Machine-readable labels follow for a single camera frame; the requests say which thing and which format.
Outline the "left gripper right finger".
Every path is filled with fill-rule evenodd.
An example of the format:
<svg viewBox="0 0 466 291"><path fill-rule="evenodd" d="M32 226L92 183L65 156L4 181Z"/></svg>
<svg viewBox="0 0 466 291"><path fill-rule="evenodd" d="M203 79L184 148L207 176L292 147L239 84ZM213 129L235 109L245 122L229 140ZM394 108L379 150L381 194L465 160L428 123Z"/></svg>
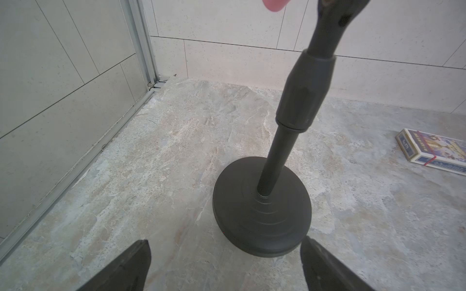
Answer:
<svg viewBox="0 0 466 291"><path fill-rule="evenodd" d="M310 291L372 291L373 288L316 240L305 237L300 259Z"/></svg>

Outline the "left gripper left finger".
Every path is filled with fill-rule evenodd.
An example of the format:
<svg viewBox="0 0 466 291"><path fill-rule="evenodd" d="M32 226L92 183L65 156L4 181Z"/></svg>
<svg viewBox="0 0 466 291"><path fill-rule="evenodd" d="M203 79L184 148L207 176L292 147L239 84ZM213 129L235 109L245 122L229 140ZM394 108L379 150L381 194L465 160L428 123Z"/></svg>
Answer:
<svg viewBox="0 0 466 291"><path fill-rule="evenodd" d="M138 240L78 291L142 291L151 258L148 240Z"/></svg>

